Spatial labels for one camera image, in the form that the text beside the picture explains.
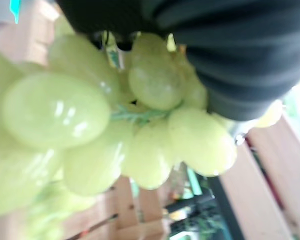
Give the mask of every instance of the dark fabric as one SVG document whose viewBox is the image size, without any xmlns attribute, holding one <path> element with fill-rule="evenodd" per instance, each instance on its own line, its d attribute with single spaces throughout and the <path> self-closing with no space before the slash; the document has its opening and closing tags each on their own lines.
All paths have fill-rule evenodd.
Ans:
<svg viewBox="0 0 300 240">
<path fill-rule="evenodd" d="M 158 0 L 143 12 L 188 46 L 227 118 L 260 117 L 300 79 L 300 0 Z"/>
</svg>

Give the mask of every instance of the wooden plank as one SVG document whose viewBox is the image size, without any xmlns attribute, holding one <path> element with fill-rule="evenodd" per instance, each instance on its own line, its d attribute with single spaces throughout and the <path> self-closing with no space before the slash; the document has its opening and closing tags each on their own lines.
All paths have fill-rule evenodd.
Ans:
<svg viewBox="0 0 300 240">
<path fill-rule="evenodd" d="M 118 212 L 117 228 L 124 229 L 138 224 L 136 205 L 133 198 L 130 180 L 121 176 L 114 184 Z"/>
<path fill-rule="evenodd" d="M 18 24 L 0 26 L 0 52 L 13 62 L 46 64 L 47 45 L 53 40 L 52 22 L 57 16 L 46 1 L 33 1 L 20 13 Z"/>
<path fill-rule="evenodd" d="M 290 240 L 289 231 L 261 170 L 244 143 L 220 181 L 247 240 Z"/>
<path fill-rule="evenodd" d="M 92 232 L 89 232 L 80 240 L 117 240 L 117 227 L 115 221 L 109 222 Z"/>
<path fill-rule="evenodd" d="M 284 115 L 277 124 L 248 135 L 300 237 L 300 138 Z"/>
<path fill-rule="evenodd" d="M 139 204 L 143 213 L 143 220 L 151 222 L 163 218 L 163 208 L 160 203 L 157 190 L 145 190 L 140 188 Z"/>
<path fill-rule="evenodd" d="M 16 210 L 0 216 L 0 240 L 23 239 L 25 214 L 23 210 Z"/>
<path fill-rule="evenodd" d="M 153 236 L 147 236 L 144 240 L 167 240 L 169 237 L 168 233 L 161 233 Z"/>
<path fill-rule="evenodd" d="M 71 238 L 82 231 L 112 217 L 117 213 L 114 190 L 99 194 L 91 208 L 77 212 L 63 223 L 64 239 Z"/>
<path fill-rule="evenodd" d="M 140 223 L 118 230 L 119 240 L 144 239 L 149 236 L 161 236 L 169 233 L 168 224 L 164 219 Z"/>
</svg>

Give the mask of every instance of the grape bunch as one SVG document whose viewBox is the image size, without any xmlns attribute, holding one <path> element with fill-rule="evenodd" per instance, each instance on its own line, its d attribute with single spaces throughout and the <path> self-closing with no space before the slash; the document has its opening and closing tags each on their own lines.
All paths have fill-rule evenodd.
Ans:
<svg viewBox="0 0 300 240">
<path fill-rule="evenodd" d="M 207 90 L 178 48 L 142 33 L 130 68 L 118 70 L 69 31 L 49 46 L 47 66 L 0 54 L 0 215 L 31 206 L 29 219 L 57 226 L 75 211 L 70 195 L 84 203 L 120 175 L 151 190 L 181 161 L 207 177 L 234 164 L 234 140 L 207 113 Z M 271 112 L 262 127 L 278 119 Z M 29 236 L 43 231 L 35 222 Z"/>
<path fill-rule="evenodd" d="M 82 197 L 70 192 L 59 181 L 48 183 L 26 211 L 26 240 L 60 240 L 63 221 L 73 213 L 90 208 L 94 197 Z"/>
</svg>

